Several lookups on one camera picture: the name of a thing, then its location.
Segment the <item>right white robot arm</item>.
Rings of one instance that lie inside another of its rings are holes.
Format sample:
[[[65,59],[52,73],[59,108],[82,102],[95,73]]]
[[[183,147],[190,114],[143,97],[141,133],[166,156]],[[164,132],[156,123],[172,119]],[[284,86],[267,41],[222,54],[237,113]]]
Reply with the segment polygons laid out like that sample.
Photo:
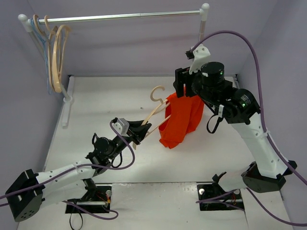
[[[198,96],[218,116],[217,123],[225,120],[234,128],[251,152],[254,161],[245,169],[224,172],[213,177],[212,191],[224,197],[235,189],[249,188],[256,193],[280,190],[285,177],[296,168],[295,161],[282,161],[268,141],[268,132],[261,123],[261,108],[246,89],[233,87],[224,78],[224,65],[220,62],[204,64],[196,73],[179,68],[173,83],[177,97]]]

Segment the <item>orange t shirt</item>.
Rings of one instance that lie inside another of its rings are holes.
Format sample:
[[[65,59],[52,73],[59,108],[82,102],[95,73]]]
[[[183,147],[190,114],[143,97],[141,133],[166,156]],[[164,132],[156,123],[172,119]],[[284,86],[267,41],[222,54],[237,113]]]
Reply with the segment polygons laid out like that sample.
[[[198,96],[177,97],[176,93],[167,98],[164,121],[159,126],[160,143],[169,149],[182,143],[185,136],[194,132],[201,122],[204,102]]]

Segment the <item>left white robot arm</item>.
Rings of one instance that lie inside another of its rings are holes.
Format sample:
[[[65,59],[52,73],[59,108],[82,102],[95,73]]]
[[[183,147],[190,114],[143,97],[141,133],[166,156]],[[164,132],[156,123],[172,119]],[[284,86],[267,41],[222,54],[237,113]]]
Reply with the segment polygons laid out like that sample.
[[[130,144],[139,145],[151,126],[151,123],[142,120],[114,118],[110,121],[110,128],[116,136],[108,139],[94,134],[94,149],[83,160],[45,172],[35,173],[31,169],[23,171],[1,196],[7,199],[15,222],[25,221],[54,203],[94,199],[97,187],[92,178],[107,170],[118,171],[130,167],[131,163],[124,167],[113,166],[112,161],[125,148],[133,151]]]

